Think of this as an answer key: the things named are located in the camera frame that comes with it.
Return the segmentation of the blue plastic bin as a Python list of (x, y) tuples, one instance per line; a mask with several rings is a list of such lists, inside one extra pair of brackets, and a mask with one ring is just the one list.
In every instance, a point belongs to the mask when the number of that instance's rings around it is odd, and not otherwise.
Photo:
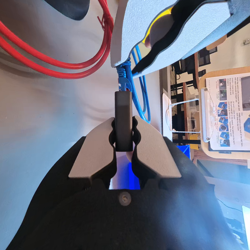
[(177, 145), (180, 151), (182, 151), (189, 159), (191, 159), (190, 145)]

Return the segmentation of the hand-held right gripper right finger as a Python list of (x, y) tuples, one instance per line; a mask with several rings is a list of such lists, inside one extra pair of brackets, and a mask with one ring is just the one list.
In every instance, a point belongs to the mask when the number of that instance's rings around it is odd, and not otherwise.
[(133, 117), (132, 171), (144, 188), (149, 179), (178, 179), (182, 175), (161, 133), (139, 116)]

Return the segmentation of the instruction sheet on wooden board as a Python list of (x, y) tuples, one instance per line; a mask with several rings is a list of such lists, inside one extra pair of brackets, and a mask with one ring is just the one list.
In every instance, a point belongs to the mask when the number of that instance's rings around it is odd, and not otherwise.
[(202, 108), (201, 108), (201, 89), (205, 88), (205, 80), (209, 77), (219, 77), (219, 76), (226, 76), (231, 74), (242, 74), (242, 73), (249, 73), (249, 66), (247, 67), (239, 67), (239, 68), (232, 68), (227, 70), (217, 70), (206, 73), (199, 81), (199, 113), (200, 113), (200, 125), (201, 125), (201, 146), (204, 153), (212, 158), (223, 158), (223, 159), (243, 159), (249, 160), (249, 152), (231, 152), (228, 154), (227, 152), (210, 152), (208, 150), (208, 143), (203, 141), (202, 137)]

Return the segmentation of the tan wooden panel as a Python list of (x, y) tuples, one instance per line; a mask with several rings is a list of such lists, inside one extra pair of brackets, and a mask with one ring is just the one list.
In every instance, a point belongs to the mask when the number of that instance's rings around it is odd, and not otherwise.
[(223, 37), (221, 37), (220, 39), (216, 40), (215, 42), (211, 43), (210, 45), (206, 46), (206, 49), (208, 51), (218, 47), (219, 45), (221, 45), (223, 42), (225, 42), (225, 40), (227, 39), (227, 35), (224, 35)]

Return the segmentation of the brown wooden frame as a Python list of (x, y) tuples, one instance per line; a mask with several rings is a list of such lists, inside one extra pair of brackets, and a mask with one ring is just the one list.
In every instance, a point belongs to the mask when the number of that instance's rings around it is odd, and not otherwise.
[(235, 165), (246, 166), (248, 168), (249, 168), (249, 164), (250, 164), (250, 160), (212, 158), (212, 157), (206, 155), (202, 150), (194, 150), (193, 160), (194, 161), (202, 160), (202, 161), (211, 161), (211, 162), (235, 164)]

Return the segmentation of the white plastic plate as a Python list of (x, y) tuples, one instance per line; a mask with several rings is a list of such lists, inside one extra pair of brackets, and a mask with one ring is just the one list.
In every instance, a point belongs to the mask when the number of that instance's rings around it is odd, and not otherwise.
[(172, 106), (171, 100), (168, 96), (163, 93), (162, 94), (162, 134), (164, 137), (167, 137), (169, 140), (173, 140), (172, 133)]

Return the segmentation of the printed instruction sheet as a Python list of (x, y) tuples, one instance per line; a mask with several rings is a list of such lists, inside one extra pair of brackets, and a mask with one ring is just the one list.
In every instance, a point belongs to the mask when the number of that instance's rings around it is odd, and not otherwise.
[(213, 102), (210, 152), (250, 151), (249, 73), (209, 77), (205, 80)]

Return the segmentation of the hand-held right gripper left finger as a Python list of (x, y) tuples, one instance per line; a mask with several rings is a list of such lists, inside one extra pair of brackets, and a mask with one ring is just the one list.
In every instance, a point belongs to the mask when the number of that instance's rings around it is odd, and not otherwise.
[(90, 185), (101, 179), (106, 188), (117, 172), (114, 117), (92, 129), (85, 137), (83, 145), (68, 175), (69, 179), (83, 179)]

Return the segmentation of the dark rounded object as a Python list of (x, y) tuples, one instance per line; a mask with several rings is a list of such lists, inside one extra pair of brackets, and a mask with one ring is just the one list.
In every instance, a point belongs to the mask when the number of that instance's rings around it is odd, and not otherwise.
[(45, 0), (64, 16), (80, 21), (87, 15), (90, 0)]

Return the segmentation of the clear clip bar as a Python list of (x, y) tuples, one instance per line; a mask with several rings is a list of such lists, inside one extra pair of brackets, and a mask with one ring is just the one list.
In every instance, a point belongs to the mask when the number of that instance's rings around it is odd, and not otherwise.
[(201, 89), (201, 108), (202, 108), (202, 137), (205, 143), (211, 140), (214, 128), (213, 124), (213, 102), (207, 88)]

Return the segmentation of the black metal rack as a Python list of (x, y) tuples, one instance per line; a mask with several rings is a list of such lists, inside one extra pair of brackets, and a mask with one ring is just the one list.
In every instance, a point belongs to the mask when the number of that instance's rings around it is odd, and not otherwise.
[[(189, 88), (194, 87), (194, 89), (198, 90), (199, 79), (207, 72), (206, 69), (199, 71), (199, 68), (211, 64), (210, 55), (216, 52), (217, 47), (210, 51), (204, 48), (171, 65), (171, 70), (175, 73), (175, 84), (172, 84), (170, 87), (171, 92), (174, 92), (171, 100), (176, 102), (191, 100), (190, 102), (177, 104), (172, 107), (172, 109), (176, 108), (176, 113), (172, 115), (173, 142), (178, 145), (188, 145), (188, 142), (192, 140), (193, 134), (195, 138), (191, 145), (196, 146), (195, 142), (200, 143), (198, 135), (195, 133), (199, 127), (198, 118), (195, 118), (195, 115), (198, 113), (196, 107), (199, 101), (193, 100), (198, 98), (198, 96), (191, 94)], [(180, 77), (183, 73), (192, 75), (192, 80), (177, 83), (177, 76)]]

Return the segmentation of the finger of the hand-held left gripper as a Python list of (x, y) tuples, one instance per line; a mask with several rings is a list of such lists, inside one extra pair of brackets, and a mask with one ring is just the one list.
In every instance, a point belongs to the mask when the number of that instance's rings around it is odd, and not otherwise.
[(154, 19), (174, 6), (174, 0), (120, 0), (111, 39), (111, 67), (125, 62), (139, 44)]
[(134, 67), (134, 77), (162, 69), (226, 35), (249, 17), (249, 1), (178, 1), (174, 24)]

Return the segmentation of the dark metal cylinder plug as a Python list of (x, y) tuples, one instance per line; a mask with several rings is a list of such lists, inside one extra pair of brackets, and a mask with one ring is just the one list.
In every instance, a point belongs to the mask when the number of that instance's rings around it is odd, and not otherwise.
[(115, 148), (117, 152), (133, 150), (132, 93), (115, 92)]

